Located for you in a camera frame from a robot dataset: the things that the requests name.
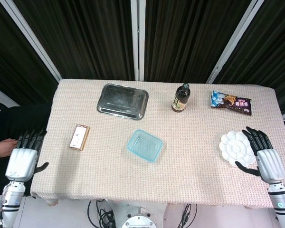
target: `human hand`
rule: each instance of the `human hand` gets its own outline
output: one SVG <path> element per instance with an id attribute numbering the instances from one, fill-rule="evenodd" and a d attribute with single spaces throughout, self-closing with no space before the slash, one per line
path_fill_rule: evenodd
<path id="1" fill-rule="evenodd" d="M 17 146 L 17 140 L 5 139 L 0 142 L 0 158 L 10 156 L 13 149 Z"/>

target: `bottle cap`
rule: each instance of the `bottle cap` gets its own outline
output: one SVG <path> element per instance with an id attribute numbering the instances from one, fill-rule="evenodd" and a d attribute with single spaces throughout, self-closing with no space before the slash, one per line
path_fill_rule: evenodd
<path id="1" fill-rule="evenodd" d="M 184 83 L 182 85 L 182 90 L 187 91 L 189 89 L 189 84 L 188 83 Z"/>

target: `person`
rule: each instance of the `person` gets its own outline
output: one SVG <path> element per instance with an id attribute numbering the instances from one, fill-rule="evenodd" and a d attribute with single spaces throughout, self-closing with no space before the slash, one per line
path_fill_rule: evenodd
<path id="1" fill-rule="evenodd" d="M 5 171 L 12 150 L 17 146 L 17 139 L 25 131 L 46 130 L 51 104 L 19 106 L 0 111 L 0 195 L 9 183 Z M 32 179 L 25 183 L 24 195 L 29 195 Z"/>

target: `metal tray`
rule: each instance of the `metal tray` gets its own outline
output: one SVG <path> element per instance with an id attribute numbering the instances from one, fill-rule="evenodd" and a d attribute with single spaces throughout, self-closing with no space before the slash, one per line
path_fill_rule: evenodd
<path id="1" fill-rule="evenodd" d="M 116 84 L 106 84 L 101 92 L 97 110 L 127 119 L 140 120 L 147 107 L 149 94 L 145 90 Z"/>

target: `blue plastic container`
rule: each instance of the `blue plastic container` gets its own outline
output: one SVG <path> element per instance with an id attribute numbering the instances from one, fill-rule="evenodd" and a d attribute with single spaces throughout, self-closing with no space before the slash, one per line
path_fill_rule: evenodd
<path id="1" fill-rule="evenodd" d="M 128 150 L 148 162 L 155 163 L 163 146 L 163 141 L 145 131 L 136 130 L 128 143 Z"/>

